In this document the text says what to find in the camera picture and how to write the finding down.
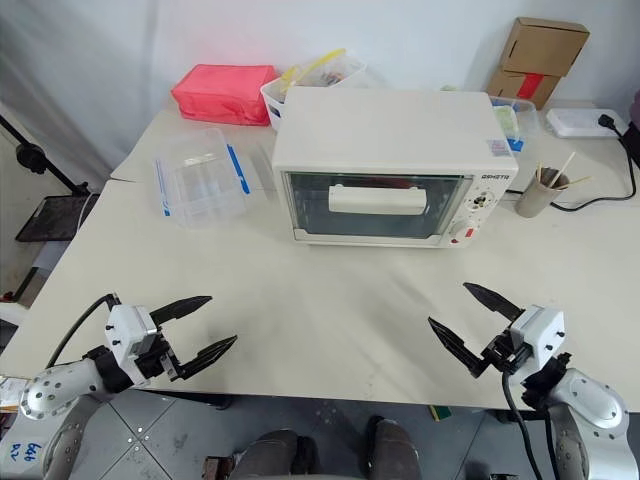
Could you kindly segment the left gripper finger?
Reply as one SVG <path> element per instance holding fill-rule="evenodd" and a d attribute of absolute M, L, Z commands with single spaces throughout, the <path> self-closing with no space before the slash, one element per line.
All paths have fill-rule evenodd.
<path fill-rule="evenodd" d="M 238 336 L 233 335 L 200 350 L 194 359 L 179 367 L 178 377 L 180 379 L 189 379 L 210 367 L 234 345 L 237 339 Z"/>
<path fill-rule="evenodd" d="M 168 321 L 180 319 L 195 312 L 211 300 L 212 297 L 208 295 L 180 299 L 152 311 L 150 317 L 156 326 L 160 326 Z"/>

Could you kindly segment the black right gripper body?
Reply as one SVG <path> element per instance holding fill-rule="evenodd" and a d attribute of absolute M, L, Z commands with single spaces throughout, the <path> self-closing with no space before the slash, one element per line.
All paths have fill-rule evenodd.
<path fill-rule="evenodd" d="M 531 356 L 531 346 L 515 339 L 511 329 L 506 328 L 483 349 L 481 356 L 498 371 L 515 374 Z"/>

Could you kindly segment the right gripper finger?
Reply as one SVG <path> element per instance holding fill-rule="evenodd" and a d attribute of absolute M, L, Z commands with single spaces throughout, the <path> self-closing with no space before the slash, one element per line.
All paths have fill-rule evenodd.
<path fill-rule="evenodd" d="M 463 286 L 484 307 L 502 315 L 509 321 L 516 321 L 524 313 L 524 309 L 511 303 L 498 292 L 471 282 L 464 282 Z"/>
<path fill-rule="evenodd" d="M 474 378 L 478 378 L 486 370 L 488 362 L 471 352 L 452 330 L 432 317 L 428 318 L 428 324 L 445 349 L 459 360 Z"/>

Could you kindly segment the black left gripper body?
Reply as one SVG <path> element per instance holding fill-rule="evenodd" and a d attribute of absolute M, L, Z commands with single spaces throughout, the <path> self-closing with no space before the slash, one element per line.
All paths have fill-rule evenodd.
<path fill-rule="evenodd" d="M 155 378 L 163 373 L 171 381 L 182 378 L 183 367 L 162 332 L 154 336 L 149 349 L 134 363 L 145 379 Z"/>

